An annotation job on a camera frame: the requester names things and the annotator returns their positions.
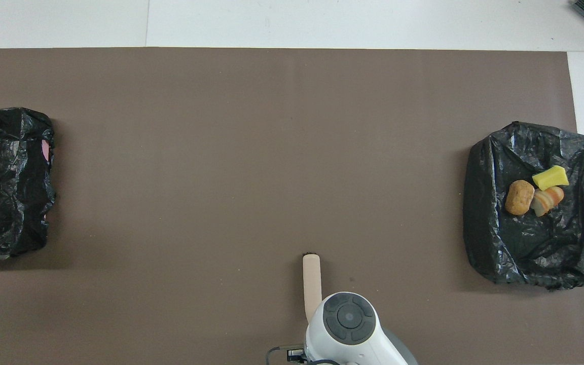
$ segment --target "black plastic bag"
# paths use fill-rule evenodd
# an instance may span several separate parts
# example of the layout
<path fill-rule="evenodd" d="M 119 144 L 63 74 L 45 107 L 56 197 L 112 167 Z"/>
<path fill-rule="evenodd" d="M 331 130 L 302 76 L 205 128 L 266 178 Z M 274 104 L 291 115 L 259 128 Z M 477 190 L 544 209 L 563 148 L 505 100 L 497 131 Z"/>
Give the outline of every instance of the black plastic bag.
<path fill-rule="evenodd" d="M 25 108 L 0 109 L 0 259 L 44 247 L 55 203 L 53 125 Z"/>
<path fill-rule="evenodd" d="M 563 166 L 565 199 L 542 217 L 503 208 L 510 184 Z M 514 122 L 470 150 L 463 239 L 477 272 L 493 282 L 548 289 L 584 285 L 584 135 Z"/>

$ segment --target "brown mat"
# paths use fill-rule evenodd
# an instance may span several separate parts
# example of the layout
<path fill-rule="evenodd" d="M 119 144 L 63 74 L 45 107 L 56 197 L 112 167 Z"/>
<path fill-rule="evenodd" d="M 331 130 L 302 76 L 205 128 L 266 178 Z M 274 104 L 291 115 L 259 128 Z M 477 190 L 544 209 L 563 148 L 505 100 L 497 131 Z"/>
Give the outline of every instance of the brown mat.
<path fill-rule="evenodd" d="M 473 143 L 575 130 L 565 53 L 0 49 L 7 106 L 55 120 L 58 201 L 0 263 L 1 364 L 264 363 L 307 251 L 421 365 L 584 363 L 584 288 L 494 285 L 461 238 Z"/>

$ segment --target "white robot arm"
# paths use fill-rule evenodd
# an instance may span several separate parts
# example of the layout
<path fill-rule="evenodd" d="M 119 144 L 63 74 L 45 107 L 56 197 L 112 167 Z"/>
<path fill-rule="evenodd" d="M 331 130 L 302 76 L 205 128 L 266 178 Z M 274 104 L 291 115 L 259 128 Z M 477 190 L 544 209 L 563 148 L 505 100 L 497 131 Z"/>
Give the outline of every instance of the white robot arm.
<path fill-rule="evenodd" d="M 318 305 L 306 330 L 304 356 L 310 363 L 417 365 L 407 347 L 382 329 L 369 301 L 348 291 Z"/>

